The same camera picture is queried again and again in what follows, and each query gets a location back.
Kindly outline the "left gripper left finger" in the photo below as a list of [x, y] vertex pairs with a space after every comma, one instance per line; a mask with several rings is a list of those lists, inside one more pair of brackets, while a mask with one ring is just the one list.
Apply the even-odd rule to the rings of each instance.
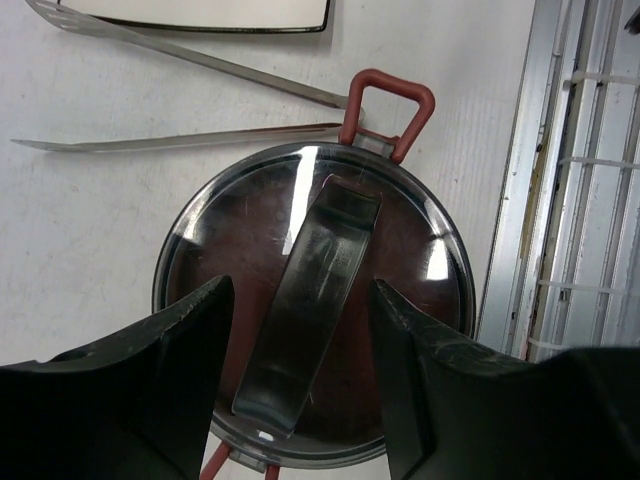
[[1, 369], [5, 479], [195, 479], [230, 336], [227, 276], [46, 362]]

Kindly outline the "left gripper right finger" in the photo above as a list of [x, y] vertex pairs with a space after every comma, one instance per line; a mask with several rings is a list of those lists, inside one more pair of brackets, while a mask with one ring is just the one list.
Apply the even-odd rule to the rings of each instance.
[[635, 479], [639, 352], [499, 353], [372, 285], [372, 351], [394, 479]]

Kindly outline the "grey transparent top lid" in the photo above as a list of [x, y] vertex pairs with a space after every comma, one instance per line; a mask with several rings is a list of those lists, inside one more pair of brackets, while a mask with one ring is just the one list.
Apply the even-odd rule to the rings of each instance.
[[471, 335], [475, 288], [451, 218], [390, 159], [337, 143], [256, 153], [209, 181], [156, 266], [162, 310], [233, 282], [233, 322], [211, 432], [291, 468], [338, 468], [385, 450], [369, 334], [370, 285]]

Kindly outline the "pink lunch bowl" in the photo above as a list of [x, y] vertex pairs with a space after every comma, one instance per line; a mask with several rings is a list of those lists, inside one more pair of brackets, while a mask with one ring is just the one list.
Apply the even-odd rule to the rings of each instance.
[[[376, 69], [363, 70], [351, 81], [338, 140], [329, 146], [332, 149], [342, 146], [358, 160], [369, 155], [380, 160], [385, 167], [399, 165], [432, 116], [435, 106], [435, 96], [428, 87]], [[302, 274], [311, 259], [311, 246], [303, 236], [315, 225], [308, 212], [311, 207], [305, 197], [308, 192], [304, 183], [296, 184], [293, 211], [283, 246], [285, 256], [290, 259], [285, 277], [292, 279], [295, 286], [302, 284]], [[320, 361], [325, 358], [338, 316], [348, 309], [347, 297], [354, 291], [356, 275], [364, 273], [365, 249], [371, 245], [373, 234], [382, 231], [380, 214], [369, 211], [380, 202], [375, 193], [361, 192], [353, 183], [327, 193], [327, 198], [318, 200], [320, 211], [336, 214], [338, 226], [354, 227], [356, 233], [364, 238], [355, 241], [354, 249], [347, 256], [355, 264], [345, 274], [345, 283], [334, 288], [332, 291], [336, 295], [328, 298], [329, 320], [319, 324], [323, 331], [316, 333], [318, 326], [309, 321], [295, 321], [296, 326], [312, 334], [311, 342], [305, 347], [314, 355], [311, 358], [313, 370], [303, 371], [300, 378], [293, 379], [276, 374], [276, 379], [286, 383], [286, 398], [280, 401], [272, 391], [262, 398], [251, 390], [259, 385], [261, 379], [257, 361], [263, 357], [262, 352], [257, 351], [249, 361], [249, 372], [241, 384], [238, 402], [247, 403], [251, 408], [252, 421], [260, 422], [274, 432], [293, 432], [289, 423], [300, 418], [303, 402], [311, 398], [312, 382], [317, 378]]]

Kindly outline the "metal tongs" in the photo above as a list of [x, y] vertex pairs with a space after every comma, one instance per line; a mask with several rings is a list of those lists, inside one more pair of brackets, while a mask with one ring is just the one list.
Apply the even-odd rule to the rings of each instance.
[[[165, 33], [166, 41], [345, 94], [346, 12], [301, 35]], [[89, 142], [337, 121], [338, 110], [117, 41], [63, 32], [22, 1], [1, 11], [1, 152], [33, 140]]]

